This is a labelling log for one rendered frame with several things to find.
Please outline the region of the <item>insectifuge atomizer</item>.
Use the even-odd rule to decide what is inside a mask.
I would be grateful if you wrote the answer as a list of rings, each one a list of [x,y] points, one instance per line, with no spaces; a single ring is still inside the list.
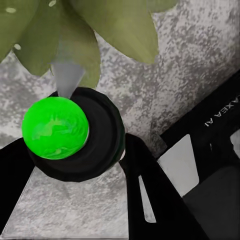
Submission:
[[[127,130],[119,109],[106,96],[78,87],[86,69],[54,60],[56,92],[33,104],[22,121],[22,137],[35,166],[63,182],[99,177],[123,158]]]

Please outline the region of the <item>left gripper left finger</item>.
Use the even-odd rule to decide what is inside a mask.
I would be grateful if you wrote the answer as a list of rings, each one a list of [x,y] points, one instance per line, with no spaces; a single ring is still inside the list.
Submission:
[[[0,235],[35,166],[23,137],[0,149]]]

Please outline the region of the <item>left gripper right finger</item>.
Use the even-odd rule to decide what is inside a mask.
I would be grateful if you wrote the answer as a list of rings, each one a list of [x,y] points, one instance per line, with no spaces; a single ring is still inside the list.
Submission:
[[[129,240],[210,240],[144,141],[125,135]],[[156,223],[144,216],[139,175]]]

